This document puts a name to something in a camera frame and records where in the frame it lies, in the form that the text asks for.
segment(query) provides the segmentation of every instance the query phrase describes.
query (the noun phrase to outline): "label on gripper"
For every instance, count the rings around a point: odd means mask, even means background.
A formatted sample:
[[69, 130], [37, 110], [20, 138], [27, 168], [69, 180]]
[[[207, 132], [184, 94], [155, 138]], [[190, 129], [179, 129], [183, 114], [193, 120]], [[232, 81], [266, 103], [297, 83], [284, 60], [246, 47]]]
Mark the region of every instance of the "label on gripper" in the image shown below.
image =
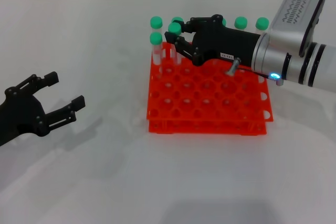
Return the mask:
[[234, 60], [235, 59], [235, 57], [233, 55], [224, 54], [222, 52], [220, 53], [220, 56], [222, 58], [229, 59], [229, 60]]

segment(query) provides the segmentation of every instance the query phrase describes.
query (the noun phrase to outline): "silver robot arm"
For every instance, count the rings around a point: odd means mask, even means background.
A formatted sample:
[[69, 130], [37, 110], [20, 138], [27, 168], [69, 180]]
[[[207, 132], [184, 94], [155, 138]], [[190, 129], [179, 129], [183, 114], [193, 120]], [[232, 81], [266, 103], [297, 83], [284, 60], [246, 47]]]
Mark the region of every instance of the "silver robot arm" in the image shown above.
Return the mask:
[[251, 68], [336, 93], [336, 48], [312, 42], [325, 0], [284, 0], [268, 33], [259, 37]]

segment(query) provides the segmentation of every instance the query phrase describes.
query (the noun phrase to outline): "green test tube cap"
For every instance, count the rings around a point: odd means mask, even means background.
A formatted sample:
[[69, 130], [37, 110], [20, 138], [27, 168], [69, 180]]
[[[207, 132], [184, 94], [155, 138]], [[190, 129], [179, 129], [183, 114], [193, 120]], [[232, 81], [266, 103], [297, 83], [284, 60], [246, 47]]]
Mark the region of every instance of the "green test tube cap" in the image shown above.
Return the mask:
[[183, 22], [183, 18], [181, 18], [181, 17], [173, 17], [172, 18], [172, 22], [174, 22], [174, 20], [178, 20], [178, 21], [182, 21]]
[[168, 31], [171, 33], [175, 33], [176, 35], [180, 35], [182, 32], [181, 25], [176, 22], [170, 23], [168, 26]]
[[154, 16], [151, 18], [151, 27], [153, 29], [160, 29], [162, 25], [162, 18], [160, 18], [159, 16]]
[[159, 45], [162, 43], [162, 35], [158, 32], [154, 32], [149, 37], [152, 45]]
[[269, 21], [267, 18], [261, 17], [257, 19], [256, 27], [258, 30], [265, 31], [268, 28]]
[[245, 18], [245, 17], [236, 18], [235, 27], [237, 29], [241, 29], [241, 30], [245, 29], [247, 27], [247, 18]]

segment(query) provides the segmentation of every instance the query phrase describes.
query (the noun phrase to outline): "test tube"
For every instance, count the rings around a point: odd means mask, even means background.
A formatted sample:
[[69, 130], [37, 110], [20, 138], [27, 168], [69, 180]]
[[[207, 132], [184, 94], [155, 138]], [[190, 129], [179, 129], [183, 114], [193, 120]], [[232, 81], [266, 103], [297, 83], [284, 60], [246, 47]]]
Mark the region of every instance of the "test tube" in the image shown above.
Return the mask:
[[[181, 25], [179, 23], [173, 22], [168, 26], [168, 31], [171, 33], [175, 33], [176, 35], [181, 34]], [[180, 65], [182, 62], [182, 55], [179, 52], [176, 52], [175, 45], [171, 46], [171, 58], [173, 58], [173, 62], [175, 65]]]
[[247, 18], [245, 17], [237, 17], [235, 20], [235, 27], [237, 30], [242, 30], [247, 27]]
[[155, 33], [162, 33], [162, 18], [159, 16], [154, 16], [151, 18], [151, 27], [152, 27], [152, 32]]
[[262, 33], [264, 33], [267, 30], [268, 25], [269, 25], [269, 21], [268, 21], [267, 18], [264, 18], [264, 17], [258, 18], [257, 22], [256, 22], [256, 31], [255, 31], [255, 33], [256, 34], [262, 34]]
[[162, 59], [162, 35], [158, 32], [152, 33], [150, 42], [152, 44], [153, 63], [155, 65], [160, 65]]

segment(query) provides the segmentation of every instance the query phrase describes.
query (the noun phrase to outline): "white table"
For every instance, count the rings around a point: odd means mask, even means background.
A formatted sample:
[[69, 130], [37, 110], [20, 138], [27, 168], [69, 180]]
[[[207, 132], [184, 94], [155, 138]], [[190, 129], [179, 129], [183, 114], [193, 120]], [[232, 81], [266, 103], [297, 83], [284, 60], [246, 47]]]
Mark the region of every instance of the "white table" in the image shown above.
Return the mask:
[[[282, 0], [0, 0], [0, 100], [56, 71], [47, 112], [83, 94], [78, 121], [0, 147], [1, 224], [331, 224], [336, 95], [269, 84], [261, 137], [147, 132], [149, 19], [272, 19]], [[315, 41], [334, 45], [336, 0]]]

